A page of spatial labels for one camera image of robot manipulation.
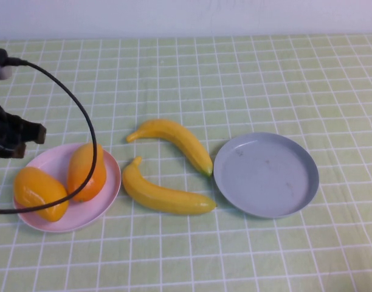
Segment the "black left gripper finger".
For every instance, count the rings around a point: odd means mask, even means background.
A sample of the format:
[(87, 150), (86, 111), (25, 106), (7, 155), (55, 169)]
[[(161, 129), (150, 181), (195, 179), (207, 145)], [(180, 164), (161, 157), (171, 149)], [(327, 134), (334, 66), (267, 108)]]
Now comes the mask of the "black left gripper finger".
[(25, 143), (20, 143), (10, 153), (10, 158), (22, 159), (25, 155), (25, 152), (26, 152), (26, 144)]
[(20, 136), (22, 142), (34, 142), (43, 144), (46, 140), (46, 128), (40, 123), (21, 121)]

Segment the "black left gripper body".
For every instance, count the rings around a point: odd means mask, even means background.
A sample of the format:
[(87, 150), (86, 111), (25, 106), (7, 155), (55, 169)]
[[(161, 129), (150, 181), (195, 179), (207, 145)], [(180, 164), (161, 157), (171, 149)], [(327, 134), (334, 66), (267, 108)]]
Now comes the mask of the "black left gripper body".
[(20, 144), (19, 134), (8, 120), (8, 114), (0, 106), (0, 158), (10, 159), (10, 153)]

